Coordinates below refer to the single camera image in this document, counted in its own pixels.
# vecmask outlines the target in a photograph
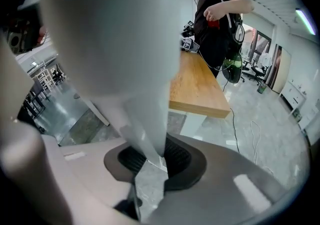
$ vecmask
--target concrete floor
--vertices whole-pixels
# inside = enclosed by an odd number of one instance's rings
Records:
[[[257,92],[257,83],[246,76],[245,82],[228,83],[224,94],[234,111],[234,126],[240,154],[273,175],[286,189],[304,181],[309,173],[309,156],[306,139],[289,109],[278,94],[267,88]],[[217,77],[221,88],[227,80],[222,73]],[[36,120],[47,134],[53,135],[62,145],[106,141],[119,135],[113,127],[102,124],[81,99],[74,99],[75,90],[67,82],[51,93],[51,102],[44,101],[46,110]],[[169,112],[169,133],[179,134],[185,116]],[[261,128],[252,125],[255,121]],[[193,136],[195,139],[224,146],[237,151],[232,112],[225,118],[207,117]],[[258,148],[256,155],[253,145]],[[142,220],[154,210],[163,196],[163,182],[168,175],[148,162],[136,177],[136,189],[142,199]]]
[[[35,119],[35,123],[45,129],[45,134],[54,136],[58,143],[88,110],[81,98],[74,99],[75,93],[67,80],[56,85],[50,93],[50,101],[42,102],[45,110]]]

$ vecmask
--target man's arm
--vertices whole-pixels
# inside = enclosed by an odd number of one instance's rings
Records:
[[[222,3],[226,14],[248,14],[253,11],[254,5],[251,0],[230,0]]]
[[[248,14],[254,9],[251,0],[230,0],[209,6],[203,13],[207,21],[217,21],[226,14]]]

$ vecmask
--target white cabinet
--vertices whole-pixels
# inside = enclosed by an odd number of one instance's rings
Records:
[[[284,88],[280,92],[279,97],[281,95],[287,100],[287,102],[292,107],[290,115],[297,108],[301,107],[307,99],[307,97],[292,82],[289,81],[287,81],[284,85]]]
[[[301,130],[306,129],[306,127],[310,124],[310,122],[317,116],[319,110],[316,106],[312,107],[310,111],[302,117],[299,121],[299,126]]]

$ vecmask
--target fluorescent light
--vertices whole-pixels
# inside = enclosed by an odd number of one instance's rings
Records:
[[[301,18],[301,20],[303,21],[304,25],[307,27],[308,31],[312,34],[312,35],[315,35],[315,31],[314,29],[312,28],[311,26],[311,23],[308,21],[305,13],[299,9],[296,9],[295,10],[296,13],[299,15],[299,17]]]

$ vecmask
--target white cable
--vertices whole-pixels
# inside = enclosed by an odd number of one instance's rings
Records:
[[[254,135],[254,132],[252,131],[252,123],[255,123],[255,124],[259,127],[259,139],[258,139],[258,141],[257,141],[257,143],[256,143],[256,146],[255,146],[255,135]],[[250,127],[251,127],[251,133],[252,133],[252,146],[253,146],[253,150],[254,150],[253,163],[254,163],[254,164],[257,164],[257,159],[255,159],[255,157],[257,156],[257,158],[258,158],[257,147],[258,147],[258,143],[259,143],[260,138],[261,138],[261,136],[260,136],[261,128],[260,128],[260,126],[259,126],[255,121],[253,121],[253,120],[251,120],[251,122],[250,122]]]
[[[254,132],[252,130],[252,123],[255,123],[259,127],[259,139],[256,142],[256,145],[255,145],[255,135],[254,135]],[[252,146],[253,146],[253,150],[254,150],[253,163],[257,164],[257,160],[258,160],[258,144],[259,144],[259,142],[261,140],[261,135],[260,135],[261,127],[257,124],[257,122],[255,122],[253,120],[251,120],[251,122],[250,122],[250,127],[251,127],[251,133],[252,133]],[[274,172],[268,166],[263,166],[262,168],[267,168],[272,173],[272,175],[274,175]]]
[[[236,61],[234,60],[233,63],[231,63],[228,67],[219,70],[219,69],[216,69],[215,67],[211,67],[211,66],[206,62],[205,58],[202,56],[200,50],[198,50],[198,51],[199,51],[199,54],[201,55],[202,59],[204,60],[204,62],[207,64],[207,66],[208,66],[209,68],[211,68],[211,69],[214,69],[215,71],[219,71],[219,72],[225,71],[226,69],[229,69],[229,68],[231,67],[231,65],[233,65],[233,64],[236,62]]]

